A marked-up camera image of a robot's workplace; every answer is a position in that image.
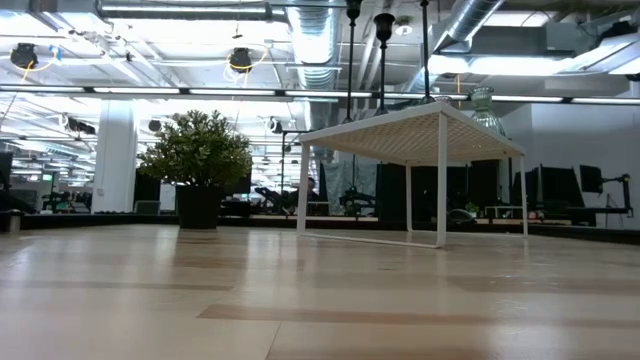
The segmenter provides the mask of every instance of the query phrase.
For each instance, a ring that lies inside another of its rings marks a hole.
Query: plant pot
[[[178,222],[182,229],[215,229],[222,201],[222,189],[178,186]]]

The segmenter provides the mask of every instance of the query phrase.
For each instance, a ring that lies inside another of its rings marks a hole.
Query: green plant
[[[251,171],[249,139],[218,111],[173,115],[156,133],[160,141],[138,156],[142,173],[171,183],[221,187]]]
[[[469,201],[465,206],[465,210],[467,210],[470,213],[477,213],[478,211],[480,211],[480,208],[478,207],[478,205]]]

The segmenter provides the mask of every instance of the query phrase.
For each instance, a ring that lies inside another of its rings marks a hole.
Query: potted plant
[[[471,216],[475,219],[476,217],[478,217],[478,211],[480,211],[480,208],[478,207],[478,205],[469,201],[465,206],[465,210],[467,210],[467,212],[471,214]]]
[[[139,155],[140,171],[176,184],[181,228],[215,229],[223,187],[251,171],[249,139],[219,112],[175,114],[156,133],[160,141]]]

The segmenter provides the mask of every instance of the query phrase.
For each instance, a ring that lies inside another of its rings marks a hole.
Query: wooden floor
[[[449,244],[152,225],[5,235],[0,358],[640,359],[640,248]]]

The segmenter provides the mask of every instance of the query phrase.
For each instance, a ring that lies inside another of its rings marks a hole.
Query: silver duct
[[[458,42],[468,41],[498,10],[505,0],[458,0],[450,16],[449,36]]]
[[[498,10],[505,0],[457,0],[453,4],[451,16],[433,27],[429,32],[429,56],[438,48],[455,43],[469,42],[473,35]],[[429,74],[429,83],[438,78],[438,74]],[[403,91],[424,92],[424,67],[407,82]]]
[[[160,5],[144,2],[101,2],[98,13],[103,18],[116,19],[183,19],[183,20],[229,20],[264,21],[288,23],[281,10],[273,11],[269,3],[264,7],[226,7],[225,11],[203,11],[202,7],[189,8],[179,5]]]
[[[336,49],[338,12],[331,8],[289,8],[287,11],[296,61],[307,65],[325,65],[333,61]],[[328,90],[335,87],[336,72],[330,69],[298,69],[303,89]],[[338,125],[338,108],[330,102],[309,102],[310,129],[318,130]],[[318,157],[332,157],[333,152],[314,148]]]

